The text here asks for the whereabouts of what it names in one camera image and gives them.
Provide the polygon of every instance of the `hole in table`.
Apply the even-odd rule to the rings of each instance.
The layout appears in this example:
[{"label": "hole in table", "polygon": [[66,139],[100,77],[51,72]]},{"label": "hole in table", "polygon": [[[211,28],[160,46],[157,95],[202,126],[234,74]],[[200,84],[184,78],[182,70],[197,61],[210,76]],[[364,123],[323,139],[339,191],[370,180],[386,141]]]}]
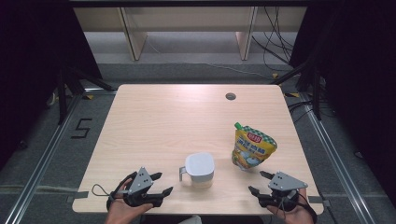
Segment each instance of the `hole in table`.
[{"label": "hole in table", "polygon": [[225,98],[227,98],[227,100],[234,100],[236,98],[236,95],[232,92],[228,92],[227,94],[225,94]]}]

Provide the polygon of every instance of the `aluminum rail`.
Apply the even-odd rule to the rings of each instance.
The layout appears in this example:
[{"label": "aluminum rail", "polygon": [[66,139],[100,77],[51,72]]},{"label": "aluminum rail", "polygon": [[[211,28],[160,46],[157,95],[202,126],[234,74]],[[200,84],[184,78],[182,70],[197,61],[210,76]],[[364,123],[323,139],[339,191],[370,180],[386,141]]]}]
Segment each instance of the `aluminum rail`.
[{"label": "aluminum rail", "polygon": [[69,124],[70,118],[73,115],[79,101],[81,100],[80,95],[75,95],[68,107],[69,113],[67,114],[64,122],[62,122],[55,130],[54,135],[51,137],[49,144],[46,147],[43,155],[41,156],[40,161],[38,162],[35,170],[33,171],[32,175],[30,176],[28,182],[24,186],[21,195],[19,196],[18,200],[15,202],[11,211],[8,215],[7,224],[14,224],[20,223],[21,219],[30,203],[32,201],[33,196],[35,195],[35,190],[40,183],[41,177],[47,170],[47,167],[50,164],[50,161],[55,153],[63,135],[64,131]]},{"label": "aluminum rail", "polygon": [[[309,97],[305,92],[300,92],[300,96],[302,101],[309,101]],[[345,167],[343,161],[338,155],[338,152],[335,149],[334,144],[330,139],[330,136],[327,135],[326,129],[324,128],[322,122],[320,120],[317,120],[315,114],[312,112],[312,106],[306,105],[305,111],[307,112],[308,117],[311,120],[311,123],[318,134],[320,142],[324,146],[324,149],[332,163],[334,171],[337,173],[341,185],[344,187],[344,190],[346,191],[346,195],[348,196],[350,202],[352,203],[352,206],[355,209],[355,212],[359,220],[361,221],[361,223],[367,223],[367,224],[375,223],[375,219],[373,215],[370,213],[366,201],[361,196],[360,191],[356,187],[347,168]]]}]

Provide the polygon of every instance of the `black cable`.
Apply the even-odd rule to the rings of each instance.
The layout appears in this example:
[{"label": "black cable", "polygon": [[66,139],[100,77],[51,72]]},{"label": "black cable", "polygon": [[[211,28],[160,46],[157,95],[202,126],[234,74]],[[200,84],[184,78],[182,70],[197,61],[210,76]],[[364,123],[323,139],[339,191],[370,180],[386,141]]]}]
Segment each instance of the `black cable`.
[{"label": "black cable", "polygon": [[137,172],[133,172],[130,175],[127,175],[116,187],[114,191],[111,191],[111,193],[108,195],[108,199],[106,202],[106,208],[107,210],[110,208],[110,205],[113,203],[113,201],[116,199],[116,194],[120,190],[121,186],[128,180],[128,179],[134,179],[134,176],[136,176]]},{"label": "black cable", "polygon": [[275,57],[277,57],[280,61],[282,61],[283,63],[289,63],[288,61],[286,61],[285,59],[283,59],[282,57],[280,57],[279,55],[277,55],[275,52],[271,51],[270,49],[266,48],[265,46],[263,46],[261,43],[259,43],[259,41],[256,40],[256,38],[254,36],[251,37],[260,47],[262,47],[262,49],[268,51],[269,53],[271,53],[272,55],[274,55]]},{"label": "black cable", "polygon": [[[268,63],[267,63],[267,61],[265,61],[265,52],[268,50],[268,51],[270,51],[267,47],[268,47],[268,42],[267,42],[267,44],[265,45],[265,46],[263,46],[263,45],[261,45],[258,41],[256,41],[258,44],[259,44],[259,46],[261,46],[263,49],[264,49],[264,53],[263,53],[263,55],[262,55],[262,60],[264,61],[264,65],[267,67],[267,68],[269,68],[269,69],[271,69],[271,70],[273,70],[273,71],[279,71],[279,72],[289,72],[289,70],[284,70],[284,69],[275,69],[275,68],[272,68],[270,65],[268,65]],[[282,62],[284,62],[284,63],[286,63],[286,64],[289,64],[289,62],[288,61],[285,61],[283,58],[281,58],[279,55],[277,55],[277,54],[273,54],[274,56],[276,56],[278,59],[280,59]]]},{"label": "black cable", "polygon": [[264,49],[264,54],[262,55],[262,60],[264,61],[265,66],[267,66],[267,67],[270,68],[270,69],[273,69],[273,68],[271,68],[271,67],[267,64],[267,62],[265,61],[265,51],[268,49],[268,44],[269,44],[269,41],[267,41],[267,43],[265,44],[265,47],[263,48],[263,49]]},{"label": "black cable", "polygon": [[[322,199],[322,201],[326,201],[326,198],[323,196],[322,192],[319,190],[318,186],[317,186],[317,190],[319,193],[320,198]],[[327,208],[327,210],[329,211],[330,216],[332,217],[332,221],[334,222],[334,224],[338,224],[337,219],[335,219],[334,213],[332,212],[332,209],[328,206],[325,206]]]},{"label": "black cable", "polygon": [[312,109],[309,109],[308,111],[306,111],[305,113],[303,113],[299,118],[297,118],[297,120],[295,120],[293,123],[294,123],[294,124],[297,123],[297,121],[299,121],[300,119],[302,119],[304,115],[306,115],[307,113],[309,113],[309,112],[311,112],[311,111],[312,111]]},{"label": "black cable", "polygon": [[288,105],[289,112],[292,115],[294,110],[297,109],[298,107],[300,107],[301,105],[311,105],[311,104],[312,104],[312,100],[299,102],[299,103],[296,103],[296,104],[293,104],[293,105]]},{"label": "black cable", "polygon": [[272,28],[273,28],[273,30],[272,30],[272,32],[271,32],[270,38],[268,38],[268,37],[267,37],[267,38],[268,38],[268,39],[271,39],[272,34],[275,33],[275,34],[277,35],[277,37],[279,38],[279,41],[280,41],[280,43],[281,43],[281,45],[282,45],[282,49],[283,49],[283,52],[284,52],[284,54],[285,54],[287,60],[289,60],[290,54],[289,54],[288,51],[285,50],[286,46],[285,46],[284,43],[283,43],[283,41],[286,41],[286,40],[280,35],[279,19],[278,19],[279,7],[276,7],[276,20],[275,20],[275,22],[273,22],[273,21],[271,20],[271,17],[269,16],[266,7],[264,7],[264,10],[265,10],[265,13],[266,13],[266,15],[267,15],[268,20],[269,20],[270,23],[271,23]]},{"label": "black cable", "polygon": [[[99,188],[103,191],[104,194],[96,194],[95,192],[93,192],[93,189],[94,189],[96,186],[99,187]],[[110,196],[110,194],[107,193],[107,192],[105,191],[105,189],[103,189],[103,187],[100,186],[100,185],[98,185],[98,184],[94,184],[94,185],[92,186],[91,192],[92,192],[92,194],[95,195],[95,196]]]},{"label": "black cable", "polygon": [[278,48],[283,48],[282,46],[280,46],[280,45],[278,45],[277,43],[275,43],[274,41],[272,41],[271,39],[270,39],[270,37],[268,37],[267,36],[267,34],[265,33],[265,32],[263,32],[263,34],[265,35],[265,37],[267,38],[267,40],[271,43],[271,44],[273,44],[274,46],[277,46]]},{"label": "black cable", "polygon": [[286,217],[286,212],[285,212],[285,207],[283,206],[283,202],[285,201],[285,198],[282,198],[282,201],[280,202],[279,206],[277,207],[275,215],[277,216],[277,212],[279,211],[280,207],[282,207],[282,212],[283,212],[283,217]]},{"label": "black cable", "polygon": [[297,205],[300,205],[300,206],[303,207],[306,211],[308,211],[308,213],[311,215],[311,217],[312,217],[314,223],[317,223],[317,221],[318,221],[318,215],[317,215],[317,213],[315,212],[315,210],[311,207],[311,205],[309,205],[308,200],[307,200],[302,194],[298,193],[298,195],[301,196],[301,197],[305,200],[306,204],[303,204],[303,203],[296,203],[296,204],[297,204]]}]

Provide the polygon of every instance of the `wire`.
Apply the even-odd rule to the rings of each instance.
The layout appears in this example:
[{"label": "wire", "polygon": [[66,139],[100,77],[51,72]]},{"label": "wire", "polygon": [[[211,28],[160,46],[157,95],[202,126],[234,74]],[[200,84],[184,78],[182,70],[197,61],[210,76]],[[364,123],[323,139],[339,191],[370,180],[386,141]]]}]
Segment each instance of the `wire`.
[{"label": "wire", "polygon": [[[99,187],[99,188],[103,191],[104,194],[96,194],[95,192],[93,192],[93,189],[94,189],[95,187]],[[107,196],[107,197],[110,196],[110,194],[107,193],[107,192],[105,191],[105,189],[104,189],[102,186],[98,185],[98,184],[94,184],[94,185],[92,186],[91,192],[92,192],[92,194],[95,195],[95,196]]]},{"label": "wire", "polygon": [[276,210],[276,216],[277,216],[277,212],[278,212],[279,209],[280,209],[280,210],[283,211],[283,217],[286,218],[285,207],[283,206],[283,202],[284,202],[284,201],[285,201],[285,198],[282,197],[282,201],[280,202],[280,204],[279,204],[279,206],[277,207],[277,210]]},{"label": "wire", "polygon": [[[318,193],[320,198],[322,198],[322,201],[326,201],[326,198],[323,196],[322,192],[319,190],[318,186]],[[329,211],[330,216],[332,217],[332,221],[334,222],[334,224],[338,224],[337,219],[335,219],[334,213],[332,212],[332,209],[329,206],[325,206],[327,208],[327,210]]]},{"label": "wire", "polygon": [[[291,49],[287,48],[286,45],[285,45],[285,43],[286,43],[287,45],[289,45],[290,47],[293,47],[293,45],[290,44],[288,41],[286,41],[286,40],[282,37],[282,35],[280,34],[280,26],[279,26],[279,19],[278,19],[279,7],[275,7],[275,10],[276,10],[276,19],[275,19],[275,22],[273,22],[273,20],[271,19],[271,17],[270,17],[270,15],[269,15],[269,13],[268,13],[266,7],[264,7],[264,10],[265,10],[265,13],[266,13],[266,15],[267,15],[267,18],[268,18],[268,20],[269,20],[269,22],[271,23],[271,26],[272,26],[272,31],[271,31],[270,36],[267,36],[267,34],[266,34],[265,32],[263,32],[264,35],[265,35],[265,37],[266,37],[267,40],[268,40],[268,41],[267,41],[267,44],[265,45],[265,47],[262,47],[262,48],[264,49],[264,54],[263,54],[264,64],[265,64],[267,67],[269,67],[269,66],[267,65],[266,61],[265,61],[265,51],[268,50],[267,47],[268,47],[268,44],[269,44],[269,43],[272,43],[272,44],[274,44],[275,46],[277,46],[277,47],[279,47],[279,48],[282,48],[283,53],[285,54],[285,56],[286,56],[286,58],[287,58],[286,61],[282,60],[282,62],[286,62],[287,64],[289,64],[289,59],[290,59],[290,57],[291,57],[291,55],[290,55]],[[278,39],[279,39],[279,41],[280,41],[281,46],[279,46],[278,44],[275,44],[275,43],[271,40],[274,33],[277,35],[277,37],[278,37]]]},{"label": "wire", "polygon": [[302,197],[302,198],[304,199],[304,201],[306,202],[306,204],[298,203],[298,202],[297,202],[296,204],[297,204],[297,205],[300,205],[302,208],[304,208],[304,209],[311,215],[311,217],[312,217],[314,223],[317,223],[317,221],[318,221],[318,215],[317,215],[317,213],[315,212],[315,210],[311,207],[311,205],[309,205],[308,200],[307,200],[302,194],[300,194],[299,192],[297,192],[297,194],[298,194],[300,197]]},{"label": "wire", "polygon": [[[146,42],[147,42],[147,43],[149,44],[149,46],[150,46],[152,49],[154,49],[157,53],[162,54],[159,50],[157,50],[156,48],[154,48],[154,46],[152,46],[151,43],[150,43],[148,40],[146,40]],[[167,63],[192,64],[192,63],[185,63],[185,62],[169,62],[169,61],[167,61],[167,60],[165,60],[165,61],[166,61]],[[203,64],[208,65],[208,66],[211,66],[211,67],[216,67],[216,68],[229,69],[229,70],[232,70],[232,71],[235,71],[235,72],[238,72],[238,73],[242,73],[242,74],[257,75],[257,76],[260,76],[260,77],[265,77],[265,78],[267,78],[267,79],[271,79],[271,80],[273,79],[272,77],[269,77],[269,76],[267,76],[267,75],[260,74],[260,73],[253,73],[253,72],[241,71],[241,70],[234,69],[234,68],[231,68],[231,67],[220,66],[220,65],[214,65],[213,63],[203,63]]]},{"label": "wire", "polygon": [[304,115],[308,114],[309,112],[311,112],[313,109],[309,109],[308,111],[306,111],[305,113],[303,113],[299,118],[297,118],[297,120],[295,120],[293,123],[297,123],[297,121],[299,121],[300,119],[303,118]]},{"label": "wire", "polygon": [[265,46],[263,46],[261,43],[259,43],[259,41],[256,40],[256,38],[254,36],[251,37],[260,47],[262,47],[262,49],[270,52],[272,55],[274,55],[275,57],[277,57],[280,61],[282,61],[283,63],[289,63],[288,61],[284,60],[282,57],[280,57],[279,55],[277,55],[276,53],[274,53],[273,51],[271,51],[270,49],[266,48]]},{"label": "wire", "polygon": [[268,14],[268,11],[267,11],[267,8],[266,8],[266,7],[264,7],[264,10],[265,10],[265,13],[266,13],[266,15],[267,15],[267,17],[268,17],[268,20],[269,20],[270,23],[271,23],[271,26],[273,27],[273,30],[272,30],[272,32],[271,32],[271,36],[270,36],[269,40],[271,39],[273,33],[275,33],[275,34],[277,35],[277,37],[279,38],[279,41],[280,41],[280,43],[281,43],[281,45],[282,45],[282,49],[283,49],[283,52],[285,53],[286,58],[289,60],[289,58],[288,58],[288,56],[290,56],[290,55],[289,55],[289,52],[285,50],[286,46],[283,44],[283,40],[284,40],[284,39],[283,39],[282,36],[280,35],[279,19],[278,19],[279,7],[275,7],[275,10],[276,10],[276,20],[275,20],[275,22],[273,22],[273,21],[271,20],[271,17],[270,17],[270,15]]},{"label": "wire", "polygon": [[293,105],[288,105],[289,112],[290,112],[290,114],[292,115],[293,112],[294,112],[294,110],[295,110],[296,108],[300,107],[301,105],[311,105],[311,104],[312,104],[312,100],[310,100],[310,101],[299,102],[299,103],[296,103],[296,104],[293,104]]}]

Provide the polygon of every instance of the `mug handle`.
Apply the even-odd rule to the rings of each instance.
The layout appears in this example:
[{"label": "mug handle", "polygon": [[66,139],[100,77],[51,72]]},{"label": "mug handle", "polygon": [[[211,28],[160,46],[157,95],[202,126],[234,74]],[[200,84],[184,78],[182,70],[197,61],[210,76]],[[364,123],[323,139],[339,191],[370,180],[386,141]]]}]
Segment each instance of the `mug handle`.
[{"label": "mug handle", "polygon": [[182,181],[183,174],[186,174],[186,173],[187,173],[187,170],[186,170],[185,166],[178,168],[178,181]]}]

